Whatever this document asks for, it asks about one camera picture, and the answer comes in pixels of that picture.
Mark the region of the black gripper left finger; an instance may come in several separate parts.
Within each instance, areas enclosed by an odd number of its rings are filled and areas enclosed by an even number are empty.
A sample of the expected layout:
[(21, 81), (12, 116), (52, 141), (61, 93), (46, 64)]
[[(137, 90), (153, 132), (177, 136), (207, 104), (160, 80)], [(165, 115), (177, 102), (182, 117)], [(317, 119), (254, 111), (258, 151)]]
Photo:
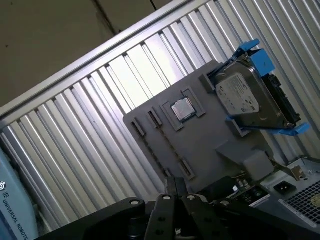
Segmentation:
[(45, 234), (43, 240), (172, 240), (176, 178), (165, 180), (165, 193), (145, 202), (129, 197)]

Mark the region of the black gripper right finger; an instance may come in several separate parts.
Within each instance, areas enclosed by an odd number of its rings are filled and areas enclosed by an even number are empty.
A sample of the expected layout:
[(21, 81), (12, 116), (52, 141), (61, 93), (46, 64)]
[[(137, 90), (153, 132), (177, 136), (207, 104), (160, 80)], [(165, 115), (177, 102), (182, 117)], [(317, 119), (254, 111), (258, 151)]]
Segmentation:
[(175, 178), (178, 199), (186, 216), (183, 228), (201, 240), (318, 240), (319, 233), (231, 198), (235, 179), (226, 176), (190, 194), (185, 180)]

